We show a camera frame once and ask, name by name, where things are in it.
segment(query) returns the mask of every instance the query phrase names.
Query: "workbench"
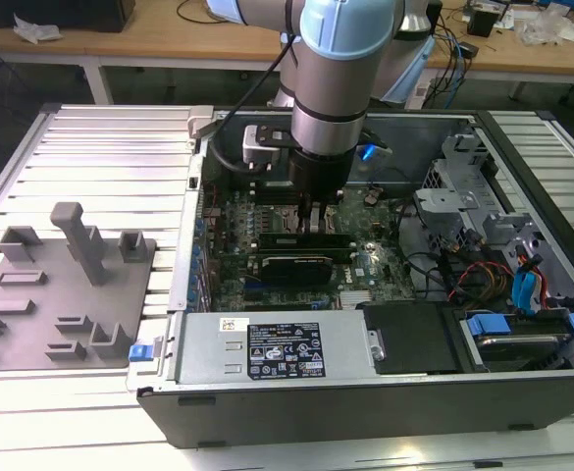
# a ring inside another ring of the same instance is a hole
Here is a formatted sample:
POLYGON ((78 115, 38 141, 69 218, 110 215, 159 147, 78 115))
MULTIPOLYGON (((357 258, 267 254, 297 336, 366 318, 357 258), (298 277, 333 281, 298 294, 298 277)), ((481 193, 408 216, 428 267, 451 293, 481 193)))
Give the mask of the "workbench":
MULTIPOLYGON (((113 102, 106 66, 256 71, 265 70, 278 55, 276 32, 231 24, 196 25, 177 16, 179 3, 136 0, 133 16, 121 33, 62 30, 63 39, 33 45, 10 29, 0 29, 0 54, 14 63, 83 67, 96 104, 113 102)), ((444 0, 444 17, 461 4, 444 0)), ((209 20, 197 0, 191 0, 183 12, 209 20)), ((446 23, 458 36, 465 32, 465 24, 454 19, 446 23)), ((574 83, 572 42, 527 47, 508 30, 502 34, 495 30, 489 38, 464 36, 462 40, 480 47, 469 79, 574 83)), ((421 107, 424 86, 444 71, 447 61, 447 52, 436 47, 408 108, 421 107)))
MULTIPOLYGON (((50 209, 58 201, 78 201, 84 223, 97 225, 103 237, 136 228, 157 241, 139 339, 160 335, 167 323, 185 167, 193 148, 187 144, 188 115, 182 106, 47 110, 0 176, 0 237, 10 225, 31 225, 41 237, 59 237, 48 220, 50 209)), ((560 130, 530 112, 493 115, 529 164, 539 160, 534 156, 540 143, 545 152, 561 156, 555 165, 567 160, 574 166, 574 143, 560 130)), ((560 177, 558 168, 548 169, 554 170, 550 176, 541 164, 536 175, 548 185, 574 178, 560 177)), ((504 190, 514 191, 506 185, 504 190)), ((521 201, 513 204, 523 208, 521 201)), ((558 204, 564 214, 574 211, 574 201, 558 204)), ((135 392, 128 392, 127 377, 127 368, 0 372, 0 470, 475 469, 475 461, 485 466, 486 460, 501 461, 508 470, 574 470, 574 415, 530 432, 179 450, 166 443, 135 392)))

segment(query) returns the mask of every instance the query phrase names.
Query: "electronic device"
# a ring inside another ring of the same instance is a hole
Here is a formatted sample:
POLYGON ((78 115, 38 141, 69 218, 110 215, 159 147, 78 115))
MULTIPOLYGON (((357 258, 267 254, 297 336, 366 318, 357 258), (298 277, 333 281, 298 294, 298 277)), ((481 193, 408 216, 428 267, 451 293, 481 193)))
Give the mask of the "electronic device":
POLYGON ((14 25, 14 15, 37 25, 101 32, 121 32, 135 0, 1 0, 0 27, 14 25))
POLYGON ((159 348, 133 347, 128 379, 168 442, 532 430, 570 414, 574 215, 534 161, 538 142, 561 145, 551 117, 367 113, 386 54, 428 40, 425 2, 209 3, 287 32, 269 72, 287 60, 292 110, 243 99, 189 117, 168 324, 159 348))
POLYGON ((499 20, 501 9, 493 4, 473 3, 470 6, 470 22, 467 33, 473 36, 489 37, 499 20))

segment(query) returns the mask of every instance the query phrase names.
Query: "power supply label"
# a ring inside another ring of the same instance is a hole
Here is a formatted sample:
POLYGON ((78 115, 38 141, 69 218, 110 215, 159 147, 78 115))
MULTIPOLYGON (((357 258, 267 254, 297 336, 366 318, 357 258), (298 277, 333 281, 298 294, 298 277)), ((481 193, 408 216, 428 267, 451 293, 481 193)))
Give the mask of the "power supply label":
POLYGON ((247 375, 252 380, 325 377, 319 324, 247 326, 247 375))

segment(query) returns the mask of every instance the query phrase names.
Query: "black box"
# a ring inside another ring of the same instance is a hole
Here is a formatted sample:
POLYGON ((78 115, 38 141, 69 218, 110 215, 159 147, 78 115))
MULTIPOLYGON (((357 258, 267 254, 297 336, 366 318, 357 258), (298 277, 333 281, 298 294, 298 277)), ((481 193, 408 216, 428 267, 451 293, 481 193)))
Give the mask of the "black box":
POLYGON ((467 33, 473 36, 489 37, 499 16, 500 11, 496 8, 490 8, 488 5, 472 6, 467 33))
POLYGON ((14 15, 37 25, 121 32, 135 0, 0 0, 0 27, 12 27, 14 15))

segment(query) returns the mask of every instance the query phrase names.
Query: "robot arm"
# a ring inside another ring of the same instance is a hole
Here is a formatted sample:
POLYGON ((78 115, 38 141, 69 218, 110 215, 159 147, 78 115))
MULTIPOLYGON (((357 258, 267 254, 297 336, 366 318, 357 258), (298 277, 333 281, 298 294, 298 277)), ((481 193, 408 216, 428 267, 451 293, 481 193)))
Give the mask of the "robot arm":
POLYGON ((325 205, 345 185, 381 61, 394 36, 428 36, 426 2, 208 1, 215 14, 233 22, 301 37, 281 81, 293 98, 290 136, 297 144, 289 150, 288 174, 304 196, 304 214, 312 201, 325 205))

